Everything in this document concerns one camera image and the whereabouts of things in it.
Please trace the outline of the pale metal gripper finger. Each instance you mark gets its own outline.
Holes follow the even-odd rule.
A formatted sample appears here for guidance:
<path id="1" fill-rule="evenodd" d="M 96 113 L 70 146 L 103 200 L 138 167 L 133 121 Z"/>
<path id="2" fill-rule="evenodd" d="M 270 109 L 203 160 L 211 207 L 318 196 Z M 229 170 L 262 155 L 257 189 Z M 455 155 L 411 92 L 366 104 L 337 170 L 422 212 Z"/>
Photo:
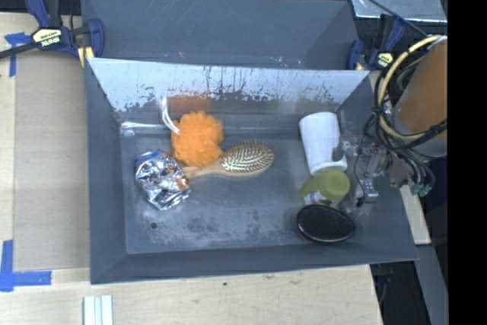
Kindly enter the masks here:
<path id="1" fill-rule="evenodd" d="M 377 155 L 380 150 L 380 146 L 376 142 L 362 142 L 360 141 L 341 141 L 339 143 L 347 164 L 353 164 L 357 158 L 370 159 L 374 155 Z"/>
<path id="2" fill-rule="evenodd" d="M 349 194 L 340 202 L 339 210 L 349 216 L 368 215 L 379 198 L 370 180 L 354 180 Z"/>

